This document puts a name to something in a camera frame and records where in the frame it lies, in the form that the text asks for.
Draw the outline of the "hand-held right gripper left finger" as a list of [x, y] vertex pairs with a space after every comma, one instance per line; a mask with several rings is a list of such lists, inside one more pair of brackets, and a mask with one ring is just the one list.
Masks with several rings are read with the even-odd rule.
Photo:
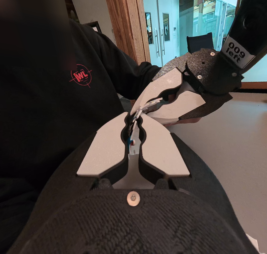
[[105, 178], [115, 184], [127, 174], [127, 116], [128, 112], [124, 112], [98, 129], [77, 176]]

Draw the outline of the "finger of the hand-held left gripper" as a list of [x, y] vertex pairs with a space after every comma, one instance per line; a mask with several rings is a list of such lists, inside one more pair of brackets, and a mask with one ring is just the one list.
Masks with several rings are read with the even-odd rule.
[[184, 91], [172, 103], [162, 105], [159, 109], [147, 113], [147, 116], [161, 124], [175, 123], [179, 117], [205, 104], [201, 95]]
[[158, 79], [150, 82], [136, 100], [130, 115], [135, 114], [147, 102], [160, 98], [160, 95], [166, 96], [174, 93], [182, 85], [182, 81], [182, 72], [178, 68], [174, 68]]

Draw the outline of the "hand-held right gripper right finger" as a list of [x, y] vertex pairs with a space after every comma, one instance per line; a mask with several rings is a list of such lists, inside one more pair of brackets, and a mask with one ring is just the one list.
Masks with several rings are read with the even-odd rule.
[[147, 115], [138, 118], [139, 148], [138, 168], [141, 176], [152, 184], [159, 179], [190, 176], [171, 133]]

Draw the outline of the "curved assembled puzzle section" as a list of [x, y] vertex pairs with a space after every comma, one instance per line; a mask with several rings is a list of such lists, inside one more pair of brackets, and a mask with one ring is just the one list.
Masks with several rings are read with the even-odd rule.
[[147, 102], [146, 104], [140, 106], [137, 111], [135, 112], [135, 114], [133, 115], [133, 117], [130, 117], [130, 123], [129, 123], [129, 127], [128, 127], [128, 138], [127, 138], [127, 147], [128, 147], [128, 155], [134, 155], [135, 154], [135, 131], [138, 128], [138, 124], [137, 124], [137, 120], [140, 117], [141, 113], [147, 113], [148, 109], [150, 109], [152, 106], [155, 106], [156, 104], [158, 104], [160, 101], [162, 101], [163, 98], [157, 98], [154, 99], [150, 102]]

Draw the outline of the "pile of white puzzle pieces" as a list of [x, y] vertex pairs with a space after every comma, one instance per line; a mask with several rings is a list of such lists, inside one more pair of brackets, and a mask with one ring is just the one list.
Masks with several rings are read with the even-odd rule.
[[257, 239], [254, 239], [253, 237], [249, 236], [247, 233], [246, 233], [246, 236], [248, 237], [252, 245], [255, 247], [255, 249], [259, 252], [259, 245], [258, 245]]

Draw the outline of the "person's left forearm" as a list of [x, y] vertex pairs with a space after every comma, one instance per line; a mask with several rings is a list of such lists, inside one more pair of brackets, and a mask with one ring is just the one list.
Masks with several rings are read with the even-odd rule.
[[102, 63], [116, 92], [129, 100], [137, 100], [161, 69], [149, 62], [138, 65], [116, 46], [105, 50]]

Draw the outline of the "person's left hand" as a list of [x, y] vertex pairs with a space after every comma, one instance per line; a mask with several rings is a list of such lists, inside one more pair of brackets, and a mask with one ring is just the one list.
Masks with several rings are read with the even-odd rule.
[[191, 118], [191, 119], [184, 119], [184, 120], [179, 120], [175, 123], [168, 123], [168, 124], [163, 124], [164, 127], [170, 127], [173, 125], [177, 124], [190, 124], [190, 123], [197, 123], [201, 120], [201, 118]]

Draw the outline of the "black office chair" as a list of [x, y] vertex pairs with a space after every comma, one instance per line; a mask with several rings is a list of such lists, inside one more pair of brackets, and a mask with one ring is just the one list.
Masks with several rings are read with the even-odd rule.
[[206, 35], [199, 35], [194, 37], [186, 37], [187, 49], [190, 54], [203, 49], [214, 49], [212, 32]]

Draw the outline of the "grey table with wooden edge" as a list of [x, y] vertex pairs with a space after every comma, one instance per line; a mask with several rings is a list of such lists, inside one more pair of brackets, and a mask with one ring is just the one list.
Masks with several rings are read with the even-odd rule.
[[267, 82], [242, 82], [241, 89], [267, 89]]

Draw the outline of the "person's black sweatshirt torso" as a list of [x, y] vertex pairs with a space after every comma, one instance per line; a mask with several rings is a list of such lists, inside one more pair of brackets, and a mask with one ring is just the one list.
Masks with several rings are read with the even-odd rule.
[[107, 36], [69, 24], [74, 71], [1, 68], [1, 253], [61, 162], [123, 111], [117, 93], [135, 72], [136, 62]]

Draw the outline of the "wooden post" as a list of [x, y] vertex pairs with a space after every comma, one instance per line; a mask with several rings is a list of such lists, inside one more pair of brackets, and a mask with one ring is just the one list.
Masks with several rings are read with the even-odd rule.
[[151, 62], [143, 0], [106, 0], [117, 47], [138, 65]]

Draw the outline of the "black picture frame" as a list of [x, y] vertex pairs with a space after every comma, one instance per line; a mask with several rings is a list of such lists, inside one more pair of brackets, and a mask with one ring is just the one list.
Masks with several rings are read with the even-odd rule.
[[98, 21], [93, 21], [93, 22], [90, 22], [90, 23], [85, 23], [85, 24], [83, 24], [83, 25], [90, 26], [90, 27], [92, 27], [96, 32], [102, 33]]

